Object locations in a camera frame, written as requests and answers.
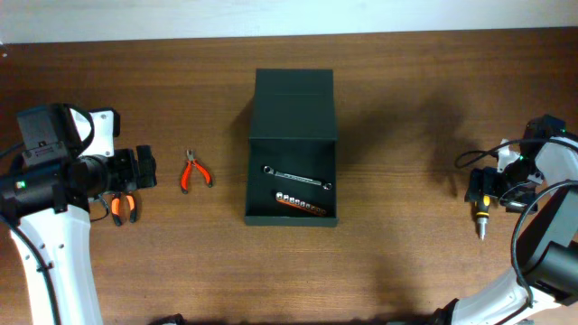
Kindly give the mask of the yellow black stubby screwdriver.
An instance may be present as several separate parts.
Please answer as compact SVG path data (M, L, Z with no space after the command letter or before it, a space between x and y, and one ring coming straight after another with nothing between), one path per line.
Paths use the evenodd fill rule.
M484 240L486 237L490 203L491 199L487 195L483 195L474 203L474 216L476 219L477 233L480 240Z

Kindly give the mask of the silver ratchet wrench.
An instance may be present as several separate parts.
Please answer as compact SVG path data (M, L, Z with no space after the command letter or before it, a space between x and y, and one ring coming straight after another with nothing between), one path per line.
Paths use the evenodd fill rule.
M290 174L290 173L286 173L286 172L280 172L280 171L275 170L274 168L272 168L271 166L268 166L268 165L263 167L263 173L270 174L270 175L273 175L273 176L278 177L278 178L283 178L283 179L287 179L287 180L291 180L291 181L299 181L299 182L319 186L324 190L332 190L333 189L333 184L330 182L306 178L303 176L294 175L294 174Z

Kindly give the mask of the orange black needle-nose pliers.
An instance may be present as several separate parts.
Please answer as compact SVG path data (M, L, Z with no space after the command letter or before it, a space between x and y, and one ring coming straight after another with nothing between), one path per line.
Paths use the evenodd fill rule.
M138 206L135 194L133 192L115 192L112 195L110 212L113 222L117 227L123 225L121 215L125 205L128 206L128 221L130 223L136 223L138 220Z

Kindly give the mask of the orange socket rail set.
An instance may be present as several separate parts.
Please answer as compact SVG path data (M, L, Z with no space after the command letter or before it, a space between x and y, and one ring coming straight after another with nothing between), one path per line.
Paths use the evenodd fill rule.
M282 192L277 192L275 194L275 200L278 203L284 204L285 206L292 207L294 209L299 209L302 211L306 211L308 213L313 214L314 216L318 217L326 217L327 211L319 206L315 206L312 203L299 200L295 197L292 197L288 194L284 194Z

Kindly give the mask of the black open box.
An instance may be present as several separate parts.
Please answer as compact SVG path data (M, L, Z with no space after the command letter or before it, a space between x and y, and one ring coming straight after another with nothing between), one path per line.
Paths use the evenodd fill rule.
M337 226L336 120L332 70L259 69L248 135L245 222L249 226ZM332 190L263 173L330 182ZM275 200L282 192L327 211L326 217Z

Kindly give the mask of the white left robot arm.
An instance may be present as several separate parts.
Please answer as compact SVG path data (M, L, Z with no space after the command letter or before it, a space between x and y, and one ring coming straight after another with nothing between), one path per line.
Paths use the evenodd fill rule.
M103 321L89 254L89 205L103 201L118 216L119 201L156 185L152 149L116 149L120 116L111 107L84 111L66 103L18 114L24 149L1 178L1 219L23 263L33 323Z

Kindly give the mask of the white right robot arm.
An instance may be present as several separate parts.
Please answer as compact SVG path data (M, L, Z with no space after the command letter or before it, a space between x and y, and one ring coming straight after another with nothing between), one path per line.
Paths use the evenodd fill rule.
M494 167L471 170L464 195L473 207L478 236L486 236L489 208L518 215L510 240L510 267L480 292L454 299L429 323L522 324L540 311L577 302L577 137L563 120L529 121L522 138L503 140L474 161L491 156Z

